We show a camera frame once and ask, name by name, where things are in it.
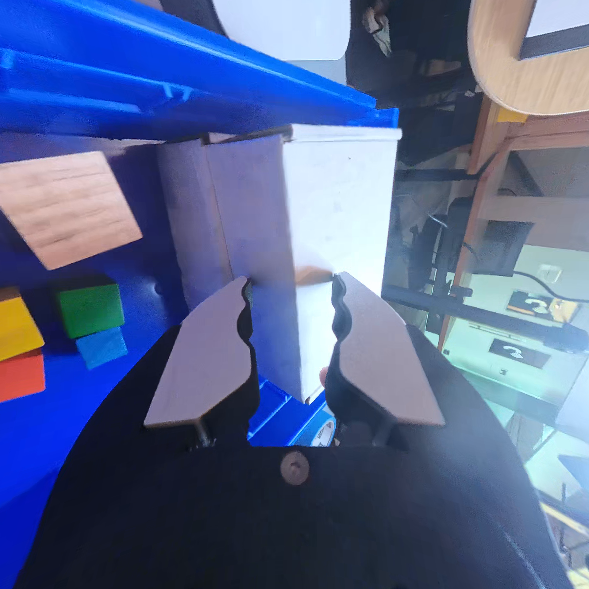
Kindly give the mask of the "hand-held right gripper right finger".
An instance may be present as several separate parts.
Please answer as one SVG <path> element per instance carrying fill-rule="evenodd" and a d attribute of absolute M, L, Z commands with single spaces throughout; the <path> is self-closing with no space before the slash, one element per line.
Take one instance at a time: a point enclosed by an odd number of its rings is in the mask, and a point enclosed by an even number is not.
<path fill-rule="evenodd" d="M 325 398 L 337 420 L 377 446 L 387 445 L 399 425 L 444 427 L 400 315 L 347 272 L 334 275 L 331 301 L 336 342 Z"/>

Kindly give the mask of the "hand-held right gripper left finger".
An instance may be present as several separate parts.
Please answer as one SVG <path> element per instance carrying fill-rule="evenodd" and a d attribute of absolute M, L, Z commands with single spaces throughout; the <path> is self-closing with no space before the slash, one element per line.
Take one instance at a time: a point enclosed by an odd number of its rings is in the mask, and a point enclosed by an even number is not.
<path fill-rule="evenodd" d="M 247 443 L 259 407 L 252 287 L 240 276 L 183 320 L 143 425 L 192 426 L 202 446 Z"/>

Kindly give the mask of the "blue wooden cube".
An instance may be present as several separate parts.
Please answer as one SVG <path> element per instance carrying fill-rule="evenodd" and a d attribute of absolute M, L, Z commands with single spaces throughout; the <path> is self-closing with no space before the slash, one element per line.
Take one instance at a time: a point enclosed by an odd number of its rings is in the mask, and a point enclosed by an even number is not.
<path fill-rule="evenodd" d="M 119 326 L 79 337 L 75 344 L 88 370 L 124 357 L 129 352 Z"/>

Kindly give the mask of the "green wooden cube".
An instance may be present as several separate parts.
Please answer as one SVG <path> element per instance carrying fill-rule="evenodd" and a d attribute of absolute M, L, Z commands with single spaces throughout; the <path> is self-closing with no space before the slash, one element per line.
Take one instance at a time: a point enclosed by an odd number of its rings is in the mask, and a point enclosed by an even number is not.
<path fill-rule="evenodd" d="M 55 300 L 69 339 L 76 340 L 125 324 L 120 286 L 111 279 L 90 279 L 58 286 Z"/>

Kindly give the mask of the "white cardboard box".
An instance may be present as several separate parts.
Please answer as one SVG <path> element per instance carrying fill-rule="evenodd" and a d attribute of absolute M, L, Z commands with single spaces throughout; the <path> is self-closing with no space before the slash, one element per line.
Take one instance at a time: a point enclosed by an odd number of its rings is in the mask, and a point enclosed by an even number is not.
<path fill-rule="evenodd" d="M 258 371 L 299 402 L 335 345 L 332 276 L 381 294 L 401 135 L 288 124 L 157 147 L 188 308 L 250 278 Z"/>

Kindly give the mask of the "red wooden cube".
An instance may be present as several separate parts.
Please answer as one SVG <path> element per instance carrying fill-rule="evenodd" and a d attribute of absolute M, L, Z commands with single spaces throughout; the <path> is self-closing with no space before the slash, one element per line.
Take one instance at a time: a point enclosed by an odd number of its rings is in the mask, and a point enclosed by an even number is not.
<path fill-rule="evenodd" d="M 41 349 L 1 361 L 1 402 L 38 394 L 46 388 Z"/>

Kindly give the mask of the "yellow wooden cube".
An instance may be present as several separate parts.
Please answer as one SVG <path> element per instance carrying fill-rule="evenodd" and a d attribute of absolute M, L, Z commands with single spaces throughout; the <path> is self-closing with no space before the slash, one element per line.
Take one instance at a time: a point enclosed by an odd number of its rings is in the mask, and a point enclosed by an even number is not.
<path fill-rule="evenodd" d="M 19 290 L 1 288 L 1 361 L 40 349 L 44 344 Z"/>

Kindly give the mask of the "natural wooden cube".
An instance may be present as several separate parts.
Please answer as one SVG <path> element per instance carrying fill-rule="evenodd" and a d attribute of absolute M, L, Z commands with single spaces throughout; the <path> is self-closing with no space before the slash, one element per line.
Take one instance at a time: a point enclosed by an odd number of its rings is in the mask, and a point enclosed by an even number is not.
<path fill-rule="evenodd" d="M 47 270 L 143 237 L 101 151 L 1 164 L 1 211 Z"/>

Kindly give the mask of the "blue plastic bin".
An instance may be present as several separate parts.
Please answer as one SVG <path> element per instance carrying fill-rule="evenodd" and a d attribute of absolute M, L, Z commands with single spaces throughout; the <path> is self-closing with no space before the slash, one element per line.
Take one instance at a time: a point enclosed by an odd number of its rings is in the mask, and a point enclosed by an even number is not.
<path fill-rule="evenodd" d="M 1 1 L 1 160 L 287 123 L 396 127 L 396 108 L 134 1 Z M 24 290 L 46 340 L 44 392 L 1 403 L 1 507 L 46 500 L 107 393 L 187 312 L 156 165 L 141 145 L 115 162 L 143 239 L 57 275 L 96 267 L 122 287 L 129 355 L 89 371 L 64 335 L 50 283 L 1 221 L 1 283 Z"/>

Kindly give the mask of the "blue tape roll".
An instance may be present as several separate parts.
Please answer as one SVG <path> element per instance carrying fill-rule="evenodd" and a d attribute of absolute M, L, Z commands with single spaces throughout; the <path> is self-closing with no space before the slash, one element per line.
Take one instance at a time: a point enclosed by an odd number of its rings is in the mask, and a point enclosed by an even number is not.
<path fill-rule="evenodd" d="M 331 445 L 335 431 L 336 418 L 324 403 L 309 419 L 293 441 L 294 446 L 328 447 Z"/>

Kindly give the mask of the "black and white marker card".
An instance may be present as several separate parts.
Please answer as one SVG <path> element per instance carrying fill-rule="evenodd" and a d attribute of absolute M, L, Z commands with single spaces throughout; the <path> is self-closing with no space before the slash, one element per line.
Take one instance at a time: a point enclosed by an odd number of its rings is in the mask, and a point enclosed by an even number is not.
<path fill-rule="evenodd" d="M 580 307 L 580 303 L 562 298 L 515 290 L 511 293 L 505 310 L 524 315 L 527 318 L 564 324 L 570 323 L 575 318 Z"/>
<path fill-rule="evenodd" d="M 519 342 L 497 338 L 493 339 L 488 351 L 495 356 L 526 364 L 535 369 L 543 369 L 551 359 L 551 355 L 527 348 Z"/>

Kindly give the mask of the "curved plywood panel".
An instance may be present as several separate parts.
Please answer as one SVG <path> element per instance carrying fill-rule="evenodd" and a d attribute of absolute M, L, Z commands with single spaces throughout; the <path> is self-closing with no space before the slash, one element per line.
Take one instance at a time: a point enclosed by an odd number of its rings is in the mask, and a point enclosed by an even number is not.
<path fill-rule="evenodd" d="M 536 1 L 471 1 L 468 56 L 476 82 L 501 107 L 556 116 L 588 111 L 588 47 L 521 60 Z"/>

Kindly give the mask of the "wooden frame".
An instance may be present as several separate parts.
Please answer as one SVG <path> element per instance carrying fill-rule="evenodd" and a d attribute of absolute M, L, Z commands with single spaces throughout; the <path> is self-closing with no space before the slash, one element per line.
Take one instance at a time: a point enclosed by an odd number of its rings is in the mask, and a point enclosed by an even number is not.
<path fill-rule="evenodd" d="M 500 195 L 510 156 L 588 148 L 588 112 L 530 115 L 525 122 L 499 121 L 501 108 L 484 98 L 471 145 L 467 172 L 481 173 L 465 228 L 454 286 L 467 287 L 482 236 L 491 220 L 532 223 L 533 246 L 588 252 L 588 196 Z"/>

